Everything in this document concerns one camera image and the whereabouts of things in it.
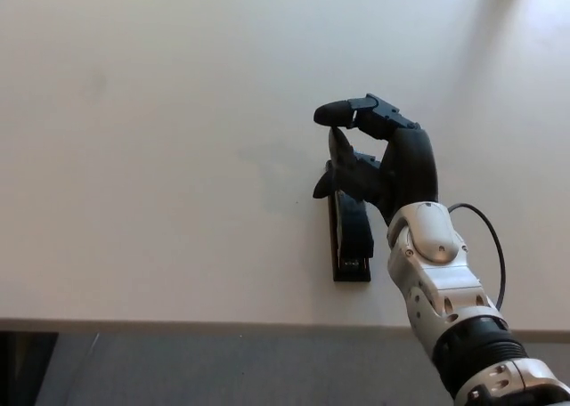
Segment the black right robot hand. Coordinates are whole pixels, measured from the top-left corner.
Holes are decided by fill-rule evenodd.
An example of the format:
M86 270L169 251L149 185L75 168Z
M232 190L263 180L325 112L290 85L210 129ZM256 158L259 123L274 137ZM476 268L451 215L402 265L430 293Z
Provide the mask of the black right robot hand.
M397 107L367 94L324 104L313 121L330 128L330 167L315 185L314 198L343 191L376 207L385 223L391 223L401 207L438 201L436 161L428 134ZM344 128L387 142L378 166L356 157Z

